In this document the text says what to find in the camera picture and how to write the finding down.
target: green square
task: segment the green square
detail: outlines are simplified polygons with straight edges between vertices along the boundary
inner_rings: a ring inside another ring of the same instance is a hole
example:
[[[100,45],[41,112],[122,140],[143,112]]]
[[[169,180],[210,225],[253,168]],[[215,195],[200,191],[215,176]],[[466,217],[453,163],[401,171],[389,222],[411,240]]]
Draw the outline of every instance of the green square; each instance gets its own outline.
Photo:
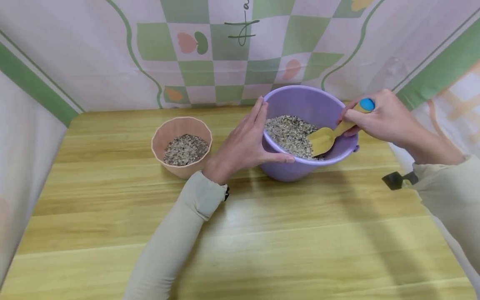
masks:
[[[208,0],[160,0],[168,23],[210,23]]]
[[[287,85],[300,85],[300,83],[288,83],[288,84],[273,84],[272,90],[287,86]]]
[[[253,106],[257,102],[257,99],[242,99],[240,105]]]
[[[255,0],[252,19],[290,15],[295,0]]]
[[[138,23],[137,46],[143,60],[177,60],[167,23]]]
[[[215,87],[216,101],[238,101],[243,94],[243,85],[219,85]]]
[[[341,53],[312,53],[307,62],[303,80],[305,81],[320,77],[320,74],[322,74],[323,71],[336,64],[336,62],[342,57],[343,54]]]
[[[360,18],[366,7],[353,11],[354,3],[353,0],[342,0],[338,7],[336,8],[335,13],[333,14],[334,18]]]
[[[329,22],[330,18],[290,16],[282,56],[312,52]]]
[[[251,26],[211,24],[213,60],[248,60]]]
[[[179,67],[186,86],[215,85],[213,61],[179,61]]]
[[[185,86],[165,86],[163,98],[165,102],[190,104]]]
[[[271,60],[249,60],[245,84],[272,84],[279,66],[280,57]]]

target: shovel handle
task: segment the shovel handle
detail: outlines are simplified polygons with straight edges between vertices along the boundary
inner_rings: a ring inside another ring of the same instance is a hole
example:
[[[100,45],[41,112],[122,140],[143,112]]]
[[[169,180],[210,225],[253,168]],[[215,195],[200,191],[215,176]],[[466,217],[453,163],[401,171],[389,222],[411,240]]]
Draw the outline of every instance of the shovel handle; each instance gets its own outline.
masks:
[[[370,98],[360,100],[352,109],[363,112],[365,114],[372,112],[375,109],[375,103]],[[333,130],[335,136],[341,136],[345,131],[355,126],[353,122],[341,121],[340,124]]]

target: handwriting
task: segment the handwriting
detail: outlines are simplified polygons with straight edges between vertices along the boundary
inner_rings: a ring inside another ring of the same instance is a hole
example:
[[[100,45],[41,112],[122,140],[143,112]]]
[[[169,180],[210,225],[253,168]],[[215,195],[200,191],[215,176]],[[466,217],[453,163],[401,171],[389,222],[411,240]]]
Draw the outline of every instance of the handwriting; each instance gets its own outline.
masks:
[[[260,20],[252,20],[252,21],[247,22],[247,10],[250,8],[248,6],[248,4],[250,4],[250,0],[247,0],[247,3],[245,3],[243,5],[243,8],[244,8],[244,11],[243,11],[244,22],[242,22],[242,23],[228,23],[228,22],[225,22],[225,25],[242,25],[243,26],[237,36],[228,36],[228,38],[237,38],[240,46],[245,45],[248,37],[256,36],[256,35],[248,35],[247,34],[248,26],[251,26],[252,24],[260,22]]]

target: green stripe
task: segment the green stripe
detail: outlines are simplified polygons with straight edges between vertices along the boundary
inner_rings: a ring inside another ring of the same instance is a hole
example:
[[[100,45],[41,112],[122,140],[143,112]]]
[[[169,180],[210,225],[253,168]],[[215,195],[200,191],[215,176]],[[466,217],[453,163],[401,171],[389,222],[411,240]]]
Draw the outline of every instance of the green stripe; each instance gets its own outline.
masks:
[[[0,43],[0,70],[65,126],[68,127],[72,119],[78,116],[78,112],[2,43]]]
[[[352,58],[357,54],[357,52],[360,50],[360,47],[361,45],[363,44],[363,40],[365,39],[365,34],[367,32],[367,25],[368,25],[368,22],[370,21],[371,17],[373,16],[373,14],[375,13],[375,11],[377,10],[377,8],[380,6],[380,4],[382,4],[385,0],[381,0],[380,2],[377,3],[377,5],[375,5],[375,7],[372,9],[372,11],[368,14],[367,18],[365,19],[365,21],[363,22],[363,25],[361,27],[361,31],[360,31],[360,40],[357,44],[357,47],[355,48],[355,50],[353,50],[353,53],[350,55],[350,57],[344,62],[342,63],[338,68],[334,69],[334,70],[331,70],[327,75],[325,75],[325,77],[322,79],[322,84],[321,84],[321,87],[322,87],[322,90],[325,90],[325,80],[327,79],[328,76],[332,75],[333,73],[335,73],[336,71],[340,70],[341,68],[345,67],[346,64],[348,64]]]
[[[393,90],[401,85],[410,75],[415,72],[426,60],[428,60],[448,39],[457,33],[475,14],[480,12],[478,8],[467,20],[465,20],[443,43],[441,43],[426,59],[424,59],[404,80]],[[470,67],[480,60],[480,19],[475,21],[455,41],[434,58],[423,70],[421,70],[410,82],[408,82],[397,96],[410,109],[415,109],[428,99],[436,96],[442,89],[449,86],[461,75],[465,74]]]
[[[135,54],[133,53],[133,48],[132,48],[132,28],[130,27],[130,23],[128,22],[128,19],[127,17],[123,14],[123,12],[121,11],[121,9],[112,1],[112,0],[105,0],[106,2],[108,2],[108,4],[110,4],[116,11],[117,13],[119,14],[120,18],[122,19],[123,23],[125,24],[125,28],[127,30],[127,48],[128,48],[128,52],[130,53],[130,57],[132,58],[133,62],[135,63],[135,65],[137,66],[138,70],[140,70],[140,72],[142,72],[143,74],[145,74],[145,76],[147,76],[150,80],[152,80],[156,86],[158,87],[158,93],[156,94],[156,101],[158,103],[158,107],[159,108],[162,108],[162,104],[160,103],[160,95],[162,94],[162,88],[160,87],[160,85],[158,84],[158,82],[152,77],[150,76],[147,72],[145,72],[143,70],[143,68],[140,66],[140,64],[138,63],[138,60],[137,58],[135,57]]]
[[[78,107],[79,110],[81,110],[82,112],[85,112],[85,110],[80,105],[78,105],[78,103],[75,102],[75,100],[73,100],[72,97],[70,97],[55,81],[53,81],[53,79],[50,78],[50,76],[48,76],[33,60],[31,60],[1,29],[0,29],[0,35],[2,35],[10,44],[12,44],[12,46],[14,46],[17,49],[17,51],[20,52],[31,64],[33,64],[40,71],[40,73],[43,74],[43,76],[47,77],[48,80],[50,80],[50,82],[57,89],[59,89],[62,93],[64,93],[65,96],[72,103],[74,103]]]

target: bucket rim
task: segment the bucket rim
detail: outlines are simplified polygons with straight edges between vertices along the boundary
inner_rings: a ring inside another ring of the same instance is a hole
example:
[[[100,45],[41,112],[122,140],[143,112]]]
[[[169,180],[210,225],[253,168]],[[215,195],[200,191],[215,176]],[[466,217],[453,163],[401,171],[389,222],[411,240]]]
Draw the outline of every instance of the bucket rim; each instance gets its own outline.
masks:
[[[317,92],[317,93],[319,93],[323,96],[326,96],[327,98],[333,100],[341,108],[345,107],[345,104],[343,104],[342,101],[338,100],[333,95],[331,95],[331,94],[329,94],[325,91],[322,91],[321,89],[311,87],[311,86],[306,86],[306,85],[287,85],[287,86],[283,86],[281,88],[275,89],[273,91],[270,91],[267,95],[265,95],[264,102],[268,102],[268,99],[271,96],[273,96],[277,93],[280,93],[282,91],[285,91],[285,90],[290,90],[290,89],[302,89],[302,90],[314,91],[314,92]],[[277,151],[279,153],[288,153],[287,151],[285,151],[282,147],[277,145],[277,143],[275,143],[272,140],[272,138],[268,135],[268,133],[265,129],[264,129],[264,139],[275,151]],[[355,134],[351,137],[348,137],[348,139],[354,139],[355,140],[354,143],[353,143],[353,146],[349,147],[344,153],[342,153],[342,155],[336,156],[335,158],[332,158],[332,159],[308,160],[308,159],[300,158],[300,157],[297,157],[297,156],[293,156],[293,157],[295,158],[295,162],[299,162],[299,163],[309,165],[309,166],[328,166],[328,165],[332,165],[332,164],[335,164],[335,163],[347,158],[347,156],[349,156],[352,152],[354,152],[355,149],[357,149],[357,147],[358,147],[358,134]]]

